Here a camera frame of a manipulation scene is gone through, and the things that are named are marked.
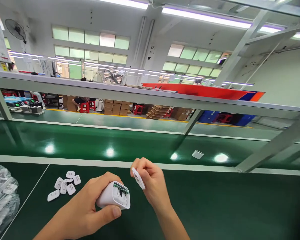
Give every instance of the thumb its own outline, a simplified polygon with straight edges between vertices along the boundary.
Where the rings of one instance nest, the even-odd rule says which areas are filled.
[[[121,209],[115,205],[108,205],[101,209],[100,211],[93,213],[91,216],[91,225],[93,226],[95,232],[99,230],[104,225],[112,222],[116,218],[121,216]]]

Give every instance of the aluminum rail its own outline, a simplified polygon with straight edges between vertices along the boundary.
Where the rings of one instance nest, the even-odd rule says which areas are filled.
[[[176,94],[0,71],[0,88],[85,96],[174,107],[299,119],[300,107]]]

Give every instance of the hand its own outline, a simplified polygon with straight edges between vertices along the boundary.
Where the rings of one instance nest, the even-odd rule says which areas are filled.
[[[163,214],[172,209],[166,182],[162,170],[146,158],[136,158],[131,168],[135,168],[142,178],[146,187],[143,190],[148,202],[152,205],[155,212]]]
[[[95,202],[102,190],[113,181],[122,183],[121,179],[106,172],[104,175],[90,179],[66,205],[64,205],[41,230],[34,240],[78,239],[90,235],[102,226],[121,216],[118,206],[108,205],[96,211]]]

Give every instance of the wall-mounted fan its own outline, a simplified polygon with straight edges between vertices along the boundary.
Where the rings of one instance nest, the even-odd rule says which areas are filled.
[[[9,32],[16,38],[23,40],[24,44],[27,44],[26,33],[24,32],[22,26],[12,19],[6,19],[6,27]]]

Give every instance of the electronic component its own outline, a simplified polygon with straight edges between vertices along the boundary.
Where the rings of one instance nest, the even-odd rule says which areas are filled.
[[[107,205],[117,205],[121,210],[130,208],[130,193],[127,187],[113,181],[102,191],[96,204],[100,208]]]

